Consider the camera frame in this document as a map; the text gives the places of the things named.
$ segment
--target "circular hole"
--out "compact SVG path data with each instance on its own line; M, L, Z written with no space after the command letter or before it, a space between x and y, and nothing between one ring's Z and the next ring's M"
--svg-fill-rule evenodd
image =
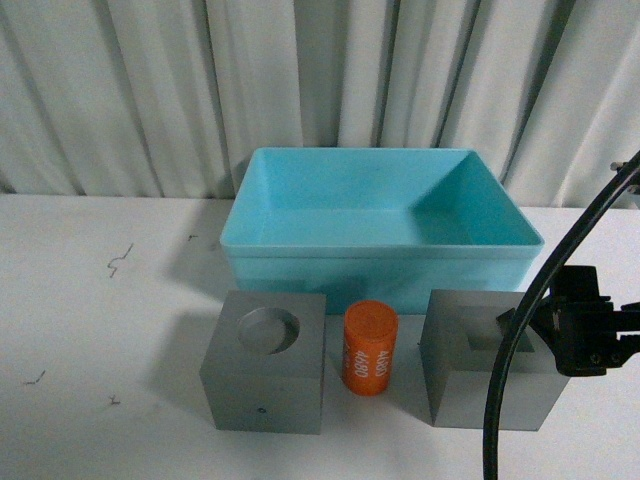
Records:
M259 355L284 352L298 338L300 321L282 308L263 307L239 321L238 339L244 348Z

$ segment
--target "table surface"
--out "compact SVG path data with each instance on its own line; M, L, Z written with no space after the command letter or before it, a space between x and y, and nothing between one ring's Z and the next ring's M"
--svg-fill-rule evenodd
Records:
M321 435L214 428L198 369L235 288L230 206L0 196L0 478L481 478L482 432L426 422L421 317L373 398L342 385L327 319ZM522 289L581 210L523 211L547 244ZM610 211L569 263L596 265L616 307L640 301L639 240L640 212ZM572 379L539 432L501 433L501 478L639 478L638 357Z

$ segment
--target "white curtain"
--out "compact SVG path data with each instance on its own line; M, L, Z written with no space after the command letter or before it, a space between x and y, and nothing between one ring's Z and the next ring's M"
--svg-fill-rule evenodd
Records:
M459 147L584 206L640 149L636 0L2 0L0 42L4 192L229 198L261 146Z

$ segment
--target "pen mark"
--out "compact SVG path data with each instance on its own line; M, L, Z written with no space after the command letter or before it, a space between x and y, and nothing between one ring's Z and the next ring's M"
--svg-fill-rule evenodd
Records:
M131 252L132 248L133 248L133 243L129 245L129 249L126 251L126 253L123 256L112 258L111 261L107 263L107 268L111 269L111 275L109 275L109 278L113 278L113 276L116 274L116 271L118 270L118 267L113 266L113 262L118 260L124 260L125 258L127 258L127 255L129 255L129 252Z
M43 370L42 373L40 374L40 376L38 378L36 378L35 380L31 381L31 382L22 382L23 385L35 385L36 383L38 383L40 380L42 380L42 377L44 377L44 374L46 373L46 370Z

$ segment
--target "orange cylinder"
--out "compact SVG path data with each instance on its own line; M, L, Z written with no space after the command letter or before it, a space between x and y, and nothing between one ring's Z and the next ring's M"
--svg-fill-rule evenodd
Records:
M386 390L398 335L398 315L377 300L351 305L344 315L342 381L358 395Z

